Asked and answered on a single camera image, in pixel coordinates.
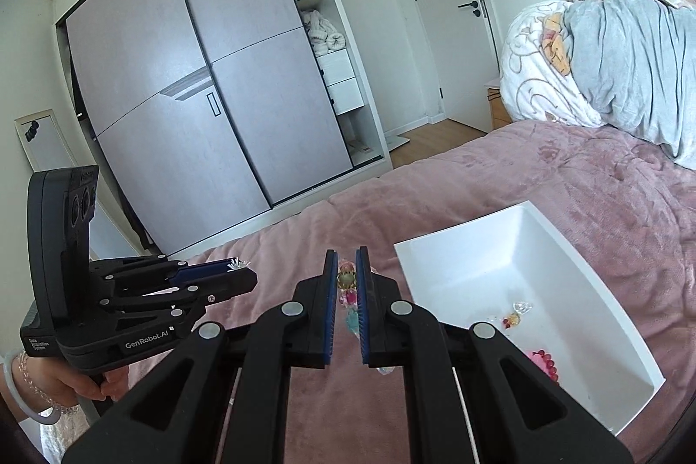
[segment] wooden nightstand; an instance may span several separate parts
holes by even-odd
[[[493,130],[502,128],[507,124],[512,124],[510,115],[505,110],[505,105],[502,104],[500,98],[500,80],[495,79],[486,83],[488,91],[488,102],[491,105],[491,120],[493,122]]]

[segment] silver screw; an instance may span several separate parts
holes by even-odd
[[[199,327],[198,334],[201,338],[210,340],[220,334],[220,326],[215,323],[204,323]]]
[[[391,304],[391,310],[394,315],[409,315],[413,311],[413,305],[407,301],[394,301]]]
[[[288,317],[295,317],[304,311],[304,307],[297,301],[288,301],[287,303],[283,304],[281,311],[284,315],[288,315]]]
[[[488,323],[476,323],[473,330],[480,339],[492,339],[495,336],[495,327]]]

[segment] white plastic bin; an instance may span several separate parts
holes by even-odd
[[[502,320],[532,303],[505,335],[551,353],[559,384],[614,434],[665,382],[621,305],[530,201],[395,249],[414,303],[443,323]]]

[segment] pink bedspread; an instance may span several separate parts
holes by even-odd
[[[207,316],[227,327],[254,321],[290,299],[298,280],[321,273],[327,248],[353,259],[367,245],[373,267],[409,297],[395,243],[525,200],[607,283],[667,378],[620,436],[636,461],[645,460],[696,389],[696,172],[614,128],[515,123],[210,250],[194,261],[238,256],[259,282]],[[329,369],[293,371],[285,461],[409,462],[401,373],[362,366],[358,340],[337,309]],[[582,324],[582,311],[574,316]],[[133,376],[153,363],[137,364]]]

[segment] bracelet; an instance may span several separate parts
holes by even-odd
[[[15,358],[20,354],[20,352],[21,351],[13,351],[10,352],[7,356],[5,356],[5,366],[3,367],[3,370],[5,373],[5,381],[7,383],[8,389],[10,390],[10,394],[15,400],[15,403],[19,406],[19,408],[24,412],[24,414],[27,417],[30,417],[31,419],[33,419],[37,423],[41,423],[42,425],[55,425],[60,419],[60,411],[57,411],[57,409],[53,408],[51,410],[51,413],[48,414],[48,416],[44,417],[43,415],[36,413],[36,411],[29,407],[27,403],[22,399],[20,392],[17,390],[17,387],[15,385],[15,378],[12,376],[12,364],[15,361]]]
[[[24,381],[27,383],[27,385],[29,385],[29,389],[31,390],[31,392],[34,395],[39,396],[41,399],[43,399],[45,403],[49,404],[51,407],[53,407],[53,409],[55,409],[61,414],[67,415],[77,413],[77,407],[65,407],[61,404],[57,404],[53,399],[48,397],[46,393],[44,393],[39,387],[36,386],[36,384],[31,379],[31,376],[29,376],[29,370],[27,370],[28,357],[29,356],[27,355],[27,352],[22,351],[22,353],[20,353],[19,360],[17,360],[17,365],[19,366],[20,373],[22,374]]]

